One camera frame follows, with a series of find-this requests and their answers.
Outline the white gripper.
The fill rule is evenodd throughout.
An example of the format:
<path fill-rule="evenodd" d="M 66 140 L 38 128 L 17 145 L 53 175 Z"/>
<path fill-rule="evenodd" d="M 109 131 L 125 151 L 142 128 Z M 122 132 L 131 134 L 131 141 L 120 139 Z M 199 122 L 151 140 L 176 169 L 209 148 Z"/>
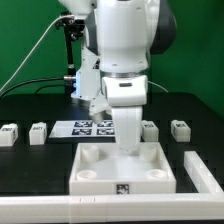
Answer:
<path fill-rule="evenodd" d="M 89 116 L 93 122 L 102 122 L 104 113 L 111 114 L 115 128 L 115 141 L 122 151 L 136 150 L 140 143 L 143 106 L 147 103 L 148 78 L 102 79 L 103 93 L 93 98 Z"/>

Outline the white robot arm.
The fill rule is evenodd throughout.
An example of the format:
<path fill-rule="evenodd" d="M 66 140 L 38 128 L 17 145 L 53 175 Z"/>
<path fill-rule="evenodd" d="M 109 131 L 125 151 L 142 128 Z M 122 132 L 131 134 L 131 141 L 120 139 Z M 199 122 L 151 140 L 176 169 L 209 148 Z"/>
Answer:
<path fill-rule="evenodd" d="M 141 141 L 147 103 L 150 56 L 166 51 L 176 37 L 168 0 L 58 0 L 84 25 L 83 51 L 75 96 L 89 103 L 99 124 L 112 116 L 115 142 L 126 152 Z"/>

